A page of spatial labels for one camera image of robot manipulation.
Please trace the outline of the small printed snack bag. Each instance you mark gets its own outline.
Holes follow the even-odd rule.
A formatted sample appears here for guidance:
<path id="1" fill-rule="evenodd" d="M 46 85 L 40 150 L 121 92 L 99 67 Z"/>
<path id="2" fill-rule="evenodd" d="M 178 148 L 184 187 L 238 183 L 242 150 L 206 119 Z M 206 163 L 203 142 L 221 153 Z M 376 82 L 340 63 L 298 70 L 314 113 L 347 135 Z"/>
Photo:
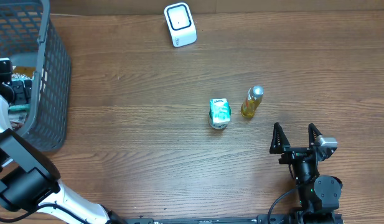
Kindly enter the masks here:
<path id="1" fill-rule="evenodd" d="M 28 117 L 26 110 L 21 111 L 9 111 L 9 121 L 14 131 L 22 128 Z"/>

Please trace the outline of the yellow bottle silver cap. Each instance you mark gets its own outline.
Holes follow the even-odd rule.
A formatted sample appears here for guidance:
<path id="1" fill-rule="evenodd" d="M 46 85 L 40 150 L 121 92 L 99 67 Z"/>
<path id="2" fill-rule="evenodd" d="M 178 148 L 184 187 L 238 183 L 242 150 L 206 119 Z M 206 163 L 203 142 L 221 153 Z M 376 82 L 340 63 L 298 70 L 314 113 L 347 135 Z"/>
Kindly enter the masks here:
<path id="1" fill-rule="evenodd" d="M 254 117 L 258 106 L 261 104 L 264 95 L 262 86 L 253 86 L 248 90 L 247 96 L 241 106 L 241 114 L 243 117 L 251 119 Z"/>

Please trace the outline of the brown cookie pouch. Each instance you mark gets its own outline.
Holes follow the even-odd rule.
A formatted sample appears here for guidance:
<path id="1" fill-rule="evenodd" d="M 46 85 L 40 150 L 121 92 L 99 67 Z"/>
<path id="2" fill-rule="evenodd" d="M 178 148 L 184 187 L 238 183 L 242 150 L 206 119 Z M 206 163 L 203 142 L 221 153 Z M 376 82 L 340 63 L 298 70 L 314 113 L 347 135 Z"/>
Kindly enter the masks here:
<path id="1" fill-rule="evenodd" d="M 33 80 L 34 67 L 12 66 L 12 81 L 17 80 Z"/>

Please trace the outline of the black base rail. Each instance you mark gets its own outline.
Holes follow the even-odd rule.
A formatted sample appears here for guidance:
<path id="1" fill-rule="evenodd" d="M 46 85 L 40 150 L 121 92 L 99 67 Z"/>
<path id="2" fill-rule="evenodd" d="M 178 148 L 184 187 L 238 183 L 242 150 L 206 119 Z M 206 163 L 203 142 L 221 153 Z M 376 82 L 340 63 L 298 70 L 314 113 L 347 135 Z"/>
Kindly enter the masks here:
<path id="1" fill-rule="evenodd" d="M 201 219 L 164 219 L 153 220 L 152 218 L 128 218 L 123 219 L 122 223 L 127 224 L 267 224 L 267 215 L 258 215 L 257 217 L 245 217 L 245 218 L 201 218 Z M 335 224 L 344 224 L 341 215 L 335 215 Z M 275 224 L 287 224 L 294 223 L 287 215 L 271 215 L 270 223 Z"/>

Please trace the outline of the grey plastic mesh basket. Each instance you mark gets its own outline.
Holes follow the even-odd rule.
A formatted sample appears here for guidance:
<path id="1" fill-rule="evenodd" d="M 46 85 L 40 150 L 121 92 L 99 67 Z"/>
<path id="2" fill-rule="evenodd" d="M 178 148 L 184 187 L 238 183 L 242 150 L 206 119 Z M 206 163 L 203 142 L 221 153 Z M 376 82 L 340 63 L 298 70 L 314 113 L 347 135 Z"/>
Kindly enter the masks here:
<path id="1" fill-rule="evenodd" d="M 42 152 L 60 149 L 67 133 L 72 65 L 50 20 L 49 1 L 0 0 L 0 58 L 34 68 L 29 117 L 18 135 Z"/>

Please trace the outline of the green white tissue cup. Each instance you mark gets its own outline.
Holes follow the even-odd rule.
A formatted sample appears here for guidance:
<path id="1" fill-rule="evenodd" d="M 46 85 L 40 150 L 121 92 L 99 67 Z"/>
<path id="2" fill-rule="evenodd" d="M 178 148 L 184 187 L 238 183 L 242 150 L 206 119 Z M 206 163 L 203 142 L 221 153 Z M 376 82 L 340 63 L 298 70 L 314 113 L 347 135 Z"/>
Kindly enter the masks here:
<path id="1" fill-rule="evenodd" d="M 225 129 L 231 120 L 231 108 L 226 98 L 210 100 L 208 123 L 214 129 Z"/>

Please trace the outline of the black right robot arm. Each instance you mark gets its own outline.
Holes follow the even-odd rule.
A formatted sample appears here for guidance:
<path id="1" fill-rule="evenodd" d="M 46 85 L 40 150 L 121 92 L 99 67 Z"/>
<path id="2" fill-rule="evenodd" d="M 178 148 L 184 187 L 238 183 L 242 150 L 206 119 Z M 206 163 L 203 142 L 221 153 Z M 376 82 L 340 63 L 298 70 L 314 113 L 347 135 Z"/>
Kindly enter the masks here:
<path id="1" fill-rule="evenodd" d="M 296 186 L 273 202 L 266 216 L 267 223 L 343 222 L 341 216 L 334 213 L 339 208 L 343 183 L 337 177 L 319 173 L 319 163 L 333 155 L 338 142 L 333 137 L 324 136 L 312 123 L 308 126 L 308 134 L 307 147 L 291 147 L 281 125 L 274 123 L 269 152 L 281 156 L 278 162 L 288 166 Z M 293 192 L 298 194 L 299 206 L 290 209 L 286 215 L 275 217 L 275 205 Z"/>

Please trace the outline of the teal snack packet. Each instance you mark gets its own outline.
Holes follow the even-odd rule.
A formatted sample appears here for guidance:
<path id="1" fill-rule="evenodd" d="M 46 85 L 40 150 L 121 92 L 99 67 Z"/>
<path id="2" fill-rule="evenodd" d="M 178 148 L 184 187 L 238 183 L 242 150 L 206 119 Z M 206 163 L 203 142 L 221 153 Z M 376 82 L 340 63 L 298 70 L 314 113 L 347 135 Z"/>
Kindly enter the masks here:
<path id="1" fill-rule="evenodd" d="M 11 105 L 9 107 L 9 111 L 29 111 L 30 110 L 30 104 L 25 105 Z"/>

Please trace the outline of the white barcode scanner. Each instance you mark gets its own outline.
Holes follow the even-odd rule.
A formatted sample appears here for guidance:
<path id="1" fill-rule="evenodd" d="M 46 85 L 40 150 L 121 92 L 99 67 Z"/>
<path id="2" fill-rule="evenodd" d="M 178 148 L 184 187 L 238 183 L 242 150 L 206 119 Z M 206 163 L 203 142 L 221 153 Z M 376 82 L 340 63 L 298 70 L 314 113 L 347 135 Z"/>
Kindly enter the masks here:
<path id="1" fill-rule="evenodd" d="M 164 16 L 174 47 L 193 44 L 197 40 L 197 29 L 187 3 L 178 2 L 166 6 Z"/>

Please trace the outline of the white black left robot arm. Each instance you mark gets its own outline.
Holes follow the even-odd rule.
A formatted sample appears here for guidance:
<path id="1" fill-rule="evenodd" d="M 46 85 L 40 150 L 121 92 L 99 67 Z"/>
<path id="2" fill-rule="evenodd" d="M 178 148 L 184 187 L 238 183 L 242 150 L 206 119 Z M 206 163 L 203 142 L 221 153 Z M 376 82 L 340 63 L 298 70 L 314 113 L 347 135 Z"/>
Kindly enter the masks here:
<path id="1" fill-rule="evenodd" d="M 89 202 L 68 188 L 53 163 L 11 128 L 9 105 L 15 93 L 9 86 L 12 63 L 0 58 L 0 206 L 25 214 L 2 218 L 18 222 L 33 213 L 46 213 L 66 223 L 122 223 L 104 206 Z"/>

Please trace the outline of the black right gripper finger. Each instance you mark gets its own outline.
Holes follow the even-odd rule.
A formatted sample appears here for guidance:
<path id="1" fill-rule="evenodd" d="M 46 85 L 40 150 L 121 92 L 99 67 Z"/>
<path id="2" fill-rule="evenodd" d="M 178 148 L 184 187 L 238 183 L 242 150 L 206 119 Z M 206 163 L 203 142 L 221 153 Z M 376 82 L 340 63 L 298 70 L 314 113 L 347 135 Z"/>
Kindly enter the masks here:
<path id="1" fill-rule="evenodd" d="M 322 137 L 321 132 L 316 128 L 316 126 L 311 123 L 308 126 L 308 134 L 309 134 L 309 146 L 319 146 L 320 145 L 320 140 Z"/>
<path id="2" fill-rule="evenodd" d="M 290 148 L 290 143 L 281 127 L 281 125 L 276 122 L 273 126 L 273 137 L 269 149 L 270 154 L 283 154 L 288 151 Z"/>

